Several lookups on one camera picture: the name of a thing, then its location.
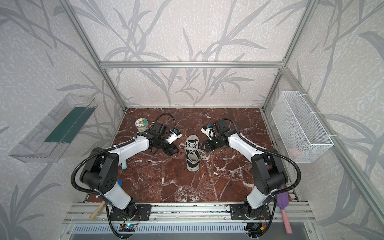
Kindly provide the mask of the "black white canvas sneaker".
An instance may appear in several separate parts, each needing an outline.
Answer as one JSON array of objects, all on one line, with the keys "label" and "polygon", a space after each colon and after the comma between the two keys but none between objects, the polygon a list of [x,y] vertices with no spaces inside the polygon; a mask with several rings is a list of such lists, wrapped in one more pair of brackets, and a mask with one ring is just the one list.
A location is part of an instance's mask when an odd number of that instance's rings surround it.
[{"label": "black white canvas sneaker", "polygon": [[199,138],[196,135],[189,136],[185,143],[187,169],[190,172],[196,172],[200,167],[199,143]]}]

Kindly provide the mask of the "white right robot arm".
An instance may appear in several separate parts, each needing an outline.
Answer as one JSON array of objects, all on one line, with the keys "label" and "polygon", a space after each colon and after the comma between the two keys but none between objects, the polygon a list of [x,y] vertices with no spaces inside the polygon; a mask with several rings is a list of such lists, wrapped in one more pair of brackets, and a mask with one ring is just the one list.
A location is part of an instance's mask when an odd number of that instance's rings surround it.
[{"label": "white right robot arm", "polygon": [[[242,215],[253,220],[265,210],[277,195],[297,187],[302,179],[299,166],[290,158],[279,154],[275,149],[267,150],[247,139],[230,119],[219,119],[213,125],[204,125],[202,132],[208,137],[204,150],[212,152],[228,146],[241,153],[252,164],[254,188],[245,198]],[[297,173],[294,183],[282,188],[288,180],[283,161],[291,164]]]}]

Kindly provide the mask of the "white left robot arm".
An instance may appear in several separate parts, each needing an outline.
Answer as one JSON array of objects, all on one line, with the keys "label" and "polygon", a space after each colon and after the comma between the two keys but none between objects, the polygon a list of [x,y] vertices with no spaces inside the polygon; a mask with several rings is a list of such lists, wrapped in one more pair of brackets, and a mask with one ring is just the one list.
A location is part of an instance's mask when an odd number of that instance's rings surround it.
[{"label": "white left robot arm", "polygon": [[107,207],[124,220],[135,216],[137,208],[133,198],[118,184],[119,166],[134,155],[152,150],[162,150],[172,156],[180,150],[174,142],[182,133],[176,128],[176,120],[170,113],[160,114],[155,122],[142,133],[124,143],[110,148],[95,148],[81,161],[71,175],[72,186],[83,193],[101,198]]}]

